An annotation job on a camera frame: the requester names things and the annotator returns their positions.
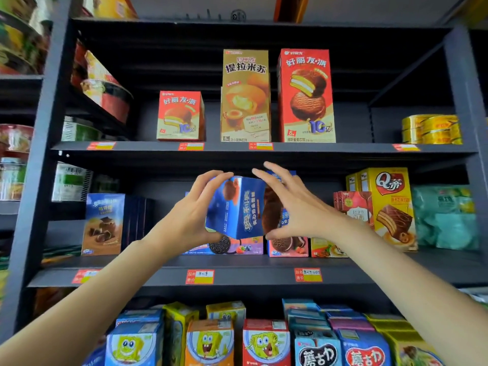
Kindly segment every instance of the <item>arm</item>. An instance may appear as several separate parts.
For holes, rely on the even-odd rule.
[[[377,283],[446,364],[486,364],[488,311],[387,244],[364,223],[324,204],[299,177],[269,162],[265,167],[284,184],[266,172],[253,169],[253,173],[273,188],[290,214],[289,224],[269,232],[268,239],[314,236],[335,242]]]
[[[205,216],[217,188],[232,176],[222,171],[200,175],[190,193],[143,240],[133,242],[90,281],[3,343],[0,364],[82,364],[125,304],[167,260],[219,241],[219,233],[205,230]]]

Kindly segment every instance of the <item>red spongebob box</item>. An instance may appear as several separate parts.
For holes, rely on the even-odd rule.
[[[205,110],[200,91],[161,91],[159,141],[205,141]]]
[[[278,101],[283,142],[336,142],[329,50],[282,49]]]
[[[290,332],[283,320],[244,321],[242,364],[291,366]]]

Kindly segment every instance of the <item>price tag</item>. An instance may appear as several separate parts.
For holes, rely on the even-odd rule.
[[[212,285],[215,270],[188,270],[185,284],[190,285]]]
[[[295,280],[297,283],[321,283],[322,273],[319,268],[296,268]]]
[[[78,270],[76,273],[73,281],[71,282],[72,284],[83,284],[86,283],[88,280],[90,280],[93,276],[98,274],[97,269],[91,269],[91,270]]]
[[[202,151],[205,147],[204,142],[180,142],[180,151]]]
[[[420,151],[415,144],[393,144],[397,151]]]
[[[117,142],[90,142],[90,145],[86,148],[87,150],[112,150]]]
[[[250,142],[249,150],[274,150],[272,142]]]

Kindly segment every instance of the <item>orange spongebob box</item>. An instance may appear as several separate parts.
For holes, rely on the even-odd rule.
[[[161,91],[159,141],[205,141],[205,107],[200,91]]]
[[[291,366],[290,331],[284,320],[244,320],[242,364]]]
[[[283,142],[336,142],[329,50],[282,49],[278,101]]]
[[[362,191],[371,192],[374,229],[388,243],[418,250],[412,194],[406,168],[368,168],[359,172]]]
[[[185,366],[234,366],[232,320],[192,321],[186,333]]]
[[[221,141],[271,141],[268,51],[224,50]]]

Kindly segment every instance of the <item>gold can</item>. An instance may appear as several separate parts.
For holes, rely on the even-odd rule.
[[[415,116],[408,116],[402,119],[402,130],[409,130],[418,128],[422,122],[433,116],[442,116],[442,114],[417,114]]]
[[[448,129],[427,132],[422,135],[422,143],[423,144],[450,144],[451,135]]]
[[[422,134],[433,131],[448,130],[449,127],[458,121],[457,116],[433,116],[422,122]]]
[[[461,138],[461,129],[459,128],[459,122],[453,123],[449,127],[449,131],[451,133],[451,139],[460,139]]]
[[[402,131],[402,142],[404,144],[421,144],[422,134],[420,128],[411,128]]]

